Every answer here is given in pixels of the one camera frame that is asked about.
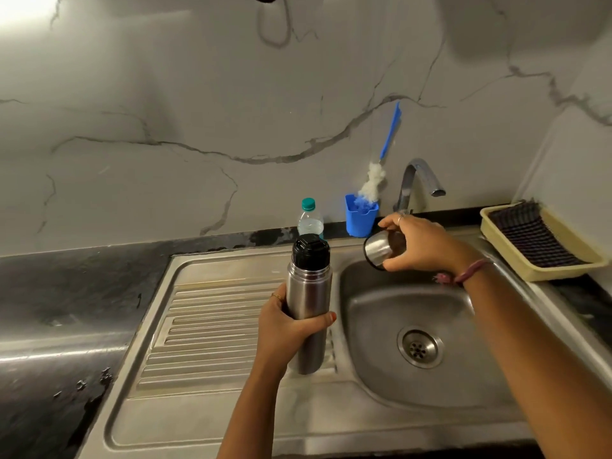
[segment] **cream plastic basket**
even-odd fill
[[[547,208],[540,209],[542,220],[553,233],[555,238],[567,249],[571,254],[578,259],[588,262],[589,264],[580,264],[579,266],[565,267],[537,267],[525,258],[525,256],[516,249],[496,225],[489,219],[489,213],[503,208],[509,208],[514,204],[504,204],[501,206],[493,206],[484,208],[480,211],[482,223],[480,230],[487,240],[495,247],[501,256],[510,264],[510,267],[524,281],[540,281],[540,280],[555,280],[557,278],[578,277],[584,273],[590,272],[600,267],[608,265],[608,260],[597,252],[592,246],[586,243],[578,236],[576,232],[566,226],[562,221],[555,217]]]

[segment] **countertop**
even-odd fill
[[[478,224],[478,211],[423,216],[450,227]],[[344,224],[326,224],[325,236],[345,237]],[[0,258],[0,456],[74,457],[172,255],[296,237],[295,228],[282,228]],[[597,308],[585,318],[609,344],[612,329],[601,324],[609,296],[586,280],[554,285],[580,314]]]

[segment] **clear plastic bottle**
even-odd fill
[[[297,222],[297,232],[300,235],[317,234],[323,238],[323,217],[316,210],[317,204],[314,198],[302,200],[302,216]]]

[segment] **faucet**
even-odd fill
[[[408,212],[408,205],[410,203],[410,193],[412,192],[412,183],[414,182],[414,175],[419,174],[427,192],[432,196],[444,196],[446,194],[445,189],[440,186],[438,178],[433,173],[429,164],[421,158],[415,158],[408,163],[406,170],[404,171],[404,177],[402,178],[402,189],[400,191],[400,197],[393,209],[397,212]]]

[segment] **drain strainer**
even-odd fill
[[[431,369],[442,362],[442,340],[418,327],[405,327],[397,335],[397,347],[410,364]]]

